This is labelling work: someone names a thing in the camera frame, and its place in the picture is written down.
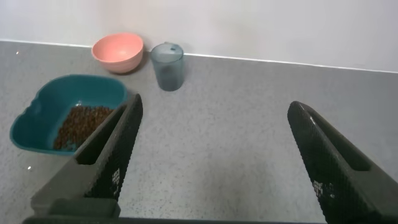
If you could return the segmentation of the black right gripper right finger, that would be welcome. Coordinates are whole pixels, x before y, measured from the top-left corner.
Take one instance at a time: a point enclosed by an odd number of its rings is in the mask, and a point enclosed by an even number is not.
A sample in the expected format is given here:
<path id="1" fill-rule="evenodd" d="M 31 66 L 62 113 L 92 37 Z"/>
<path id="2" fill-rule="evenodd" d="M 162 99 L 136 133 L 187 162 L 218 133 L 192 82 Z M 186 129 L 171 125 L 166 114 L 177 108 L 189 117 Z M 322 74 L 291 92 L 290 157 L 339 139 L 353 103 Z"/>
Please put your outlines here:
<path id="1" fill-rule="evenodd" d="M 308 105 L 291 102 L 287 119 L 326 222 L 397 222 L 392 177 Z"/>

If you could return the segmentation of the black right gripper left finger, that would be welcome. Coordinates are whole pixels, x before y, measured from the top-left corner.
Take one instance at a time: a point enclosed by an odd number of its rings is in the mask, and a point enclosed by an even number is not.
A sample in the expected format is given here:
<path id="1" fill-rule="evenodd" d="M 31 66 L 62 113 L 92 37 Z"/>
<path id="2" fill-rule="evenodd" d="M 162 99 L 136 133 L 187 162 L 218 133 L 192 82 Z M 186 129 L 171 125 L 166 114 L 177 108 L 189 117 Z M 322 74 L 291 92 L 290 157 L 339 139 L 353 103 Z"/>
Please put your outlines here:
<path id="1" fill-rule="evenodd" d="M 38 215 L 57 199 L 119 198 L 143 115 L 139 94 L 117 107 L 31 198 Z"/>

